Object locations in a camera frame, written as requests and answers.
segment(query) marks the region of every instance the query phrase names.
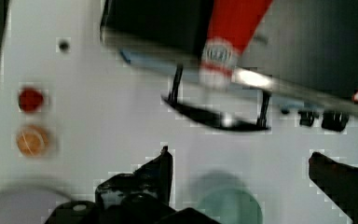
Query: black switch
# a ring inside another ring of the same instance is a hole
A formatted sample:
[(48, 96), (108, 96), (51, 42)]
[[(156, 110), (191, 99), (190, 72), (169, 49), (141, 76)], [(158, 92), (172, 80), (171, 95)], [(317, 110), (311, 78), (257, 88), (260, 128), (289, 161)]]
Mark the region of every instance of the black switch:
[(349, 121), (349, 115), (339, 113), (336, 111), (324, 111), (324, 120), (322, 128), (334, 132), (344, 131)]

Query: red stripe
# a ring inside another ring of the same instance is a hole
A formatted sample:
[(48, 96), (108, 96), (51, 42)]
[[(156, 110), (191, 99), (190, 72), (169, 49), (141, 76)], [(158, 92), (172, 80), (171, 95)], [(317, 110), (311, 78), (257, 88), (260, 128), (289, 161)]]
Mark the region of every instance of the red stripe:
[(211, 63), (201, 63), (201, 68), (206, 68), (209, 70), (214, 70), (214, 71), (220, 72), (225, 77), (231, 77), (231, 75), (232, 75), (232, 70), (227, 69), (225, 67), (216, 66)]

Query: white surface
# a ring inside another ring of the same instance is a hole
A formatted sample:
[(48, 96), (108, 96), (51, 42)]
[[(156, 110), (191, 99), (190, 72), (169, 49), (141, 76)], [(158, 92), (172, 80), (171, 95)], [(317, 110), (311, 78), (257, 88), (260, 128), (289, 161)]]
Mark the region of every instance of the white surface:
[[(219, 171), (236, 176), (254, 194), (266, 224), (347, 223), (309, 180), (308, 158), (313, 150), (324, 150), (358, 166), (358, 121), (335, 134), (298, 127), (297, 116), (282, 117), (272, 107), (271, 132), (228, 134), (182, 119), (160, 100), (171, 86), (168, 77), (128, 67), (100, 45), (102, 6), (90, 0), (11, 1), (0, 69), (0, 191), (38, 184), (93, 201), (105, 179), (133, 171), (168, 144), (177, 209), (196, 202), (190, 186), (198, 177)], [(62, 37), (70, 39), (69, 54), (56, 51)], [(19, 112), (16, 96), (24, 82), (38, 82), (48, 91), (51, 101), (43, 116), (27, 119)], [(188, 101), (256, 118), (255, 102), (206, 94), (188, 84), (184, 89)], [(24, 158), (13, 141), (32, 120), (56, 136), (45, 158)]]
[(58, 205), (69, 201), (48, 189), (8, 191), (0, 195), (0, 224), (45, 223)]

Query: black handle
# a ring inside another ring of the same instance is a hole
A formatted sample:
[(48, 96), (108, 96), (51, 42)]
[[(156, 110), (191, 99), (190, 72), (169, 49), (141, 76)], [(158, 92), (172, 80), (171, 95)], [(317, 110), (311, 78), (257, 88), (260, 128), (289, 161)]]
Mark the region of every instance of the black handle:
[(168, 99), (172, 103), (178, 102), (178, 92), (179, 92), (180, 80), (182, 79), (182, 74), (183, 74), (183, 65), (178, 64), (176, 66), (175, 78), (173, 79), (172, 91), (170, 92), (170, 95), (168, 96)]

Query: black plastic part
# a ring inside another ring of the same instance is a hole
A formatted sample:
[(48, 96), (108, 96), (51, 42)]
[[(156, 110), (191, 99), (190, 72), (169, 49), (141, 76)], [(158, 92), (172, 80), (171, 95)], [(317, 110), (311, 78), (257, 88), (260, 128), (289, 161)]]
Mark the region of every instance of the black plastic part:
[(154, 224), (163, 217), (176, 212), (167, 204), (144, 193), (129, 195), (123, 200), (121, 206), (126, 223)]
[(157, 158), (136, 170), (134, 175), (141, 180), (141, 190), (156, 192), (162, 203), (170, 203), (173, 158), (167, 146), (163, 147)]
[[(76, 211), (74, 208), (77, 205), (85, 205), (86, 208), (81, 211)], [(99, 212), (95, 203), (88, 201), (76, 201), (63, 203), (58, 206), (46, 224), (89, 224), (98, 223)]]
[(267, 127), (267, 109), (269, 106), (270, 94), (268, 92), (263, 91), (263, 103), (261, 106), (260, 116), (257, 119), (257, 123), (254, 124), (243, 121), (242, 119), (231, 116), (224, 112), (210, 111), (197, 108), (193, 105), (179, 103), (177, 96), (179, 92), (182, 72), (183, 66), (181, 64), (177, 65), (171, 92), (169, 93), (168, 97), (161, 96), (162, 100), (167, 105), (178, 111), (180, 114), (196, 121), (197, 123), (222, 131), (258, 132), (269, 130), (269, 127)]
[(358, 168), (314, 152), (309, 159), (310, 179), (358, 224)]
[(183, 66), (181, 64), (178, 64), (176, 67), (176, 74), (173, 79), (172, 90), (168, 95), (168, 99), (173, 104), (176, 104), (178, 102), (178, 92), (179, 92), (180, 80), (182, 79), (182, 74), (183, 74)]
[(301, 116), (300, 118), (300, 125), (311, 127), (315, 119), (319, 118), (319, 113), (314, 111), (298, 111), (298, 114)]
[(203, 215), (193, 208), (187, 208), (165, 218), (162, 218), (156, 224), (218, 224), (217, 221)]
[(173, 159), (168, 147), (154, 160), (143, 165), (133, 174), (115, 175), (95, 190), (95, 202), (101, 211), (121, 205), (133, 193), (147, 193), (162, 203), (169, 204), (172, 186)]
[(266, 128), (267, 126), (267, 109), (269, 108), (269, 97), (271, 95), (263, 91), (263, 102), (261, 104), (260, 116), (257, 119), (257, 127)]
[(167, 105), (180, 114), (210, 128), (228, 132), (258, 132), (269, 130), (269, 127), (258, 126), (254, 123), (242, 121), (241, 119), (231, 116), (231, 122), (228, 123), (225, 122), (224, 112), (213, 112), (179, 102), (173, 103), (165, 96), (161, 96), (161, 98)]
[(325, 111), (322, 128), (340, 133), (344, 131), (349, 119), (350, 117), (346, 114), (335, 111)]

